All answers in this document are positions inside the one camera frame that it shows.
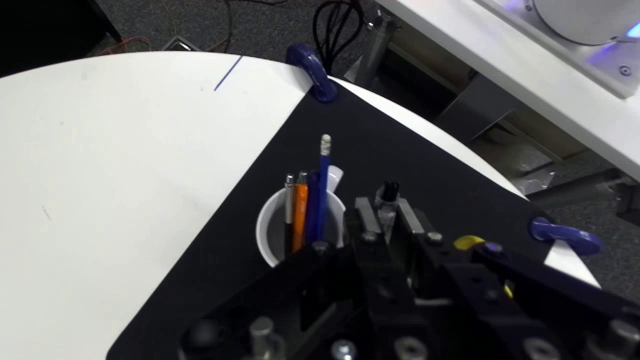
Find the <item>pen holder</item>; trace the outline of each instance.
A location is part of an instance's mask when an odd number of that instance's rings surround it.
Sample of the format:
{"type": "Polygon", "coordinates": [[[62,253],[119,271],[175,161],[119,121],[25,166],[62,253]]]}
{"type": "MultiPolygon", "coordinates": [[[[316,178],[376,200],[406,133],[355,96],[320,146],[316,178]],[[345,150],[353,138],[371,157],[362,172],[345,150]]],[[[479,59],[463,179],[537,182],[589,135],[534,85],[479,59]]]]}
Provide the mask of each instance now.
{"type": "MultiPolygon", "coordinates": [[[[326,190],[326,239],[334,242],[337,248],[343,245],[343,209],[345,205],[342,200],[334,194],[337,182],[342,178],[342,169],[336,166],[329,166],[328,169],[328,190],[326,190]]],[[[268,266],[275,266],[280,260],[283,260],[283,197],[286,190],[278,190],[272,194],[256,221],[256,243],[258,250],[268,266]]]]}

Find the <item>orange pencil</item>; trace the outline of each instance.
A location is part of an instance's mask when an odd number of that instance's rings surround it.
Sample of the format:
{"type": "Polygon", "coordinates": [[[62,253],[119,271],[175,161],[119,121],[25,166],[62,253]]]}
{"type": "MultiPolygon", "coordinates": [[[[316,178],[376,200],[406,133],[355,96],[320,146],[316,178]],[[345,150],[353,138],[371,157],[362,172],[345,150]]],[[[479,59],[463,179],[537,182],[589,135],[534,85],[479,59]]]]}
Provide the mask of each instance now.
{"type": "Polygon", "coordinates": [[[291,239],[291,253],[304,248],[304,221],[305,221],[305,202],[307,202],[307,183],[305,172],[297,174],[294,185],[294,239],[291,239]]]}

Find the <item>white desk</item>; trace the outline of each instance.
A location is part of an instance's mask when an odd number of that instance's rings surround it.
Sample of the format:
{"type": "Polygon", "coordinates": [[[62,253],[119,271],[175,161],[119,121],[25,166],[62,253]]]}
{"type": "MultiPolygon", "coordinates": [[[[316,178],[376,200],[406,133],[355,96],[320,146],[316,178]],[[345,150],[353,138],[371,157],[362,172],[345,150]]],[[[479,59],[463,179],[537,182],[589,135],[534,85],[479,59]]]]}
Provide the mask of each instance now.
{"type": "MultiPolygon", "coordinates": [[[[0,80],[0,358],[103,358],[307,88],[286,63],[175,51],[0,80]]],[[[347,88],[515,191],[429,121],[347,88]]]]}
{"type": "Polygon", "coordinates": [[[475,0],[378,4],[640,179],[640,94],[611,96],[475,0]]]}

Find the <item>black cable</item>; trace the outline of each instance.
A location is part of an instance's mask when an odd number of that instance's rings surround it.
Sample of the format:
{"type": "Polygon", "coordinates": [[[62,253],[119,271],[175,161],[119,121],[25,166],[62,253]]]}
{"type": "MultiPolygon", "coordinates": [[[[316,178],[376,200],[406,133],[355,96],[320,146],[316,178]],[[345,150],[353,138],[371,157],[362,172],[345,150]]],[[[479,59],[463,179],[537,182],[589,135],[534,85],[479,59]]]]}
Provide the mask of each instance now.
{"type": "Polygon", "coordinates": [[[331,71],[336,58],[350,45],[362,31],[364,26],[364,11],[358,0],[326,0],[314,11],[314,41],[320,55],[322,65],[326,71],[331,71]],[[342,43],[342,31],[347,23],[350,15],[355,14],[355,30],[347,36],[342,43]]]}

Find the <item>white round tabletop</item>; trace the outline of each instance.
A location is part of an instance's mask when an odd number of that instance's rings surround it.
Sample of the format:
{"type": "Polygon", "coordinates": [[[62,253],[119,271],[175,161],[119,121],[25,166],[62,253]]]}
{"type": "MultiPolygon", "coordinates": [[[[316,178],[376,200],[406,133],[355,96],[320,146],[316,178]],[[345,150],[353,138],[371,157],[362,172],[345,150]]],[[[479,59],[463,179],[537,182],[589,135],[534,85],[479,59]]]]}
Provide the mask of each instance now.
{"type": "MultiPolygon", "coordinates": [[[[429,121],[340,84],[517,194],[429,121]]],[[[103,358],[307,88],[286,63],[191,51],[0,80],[0,358],[103,358]]]]}

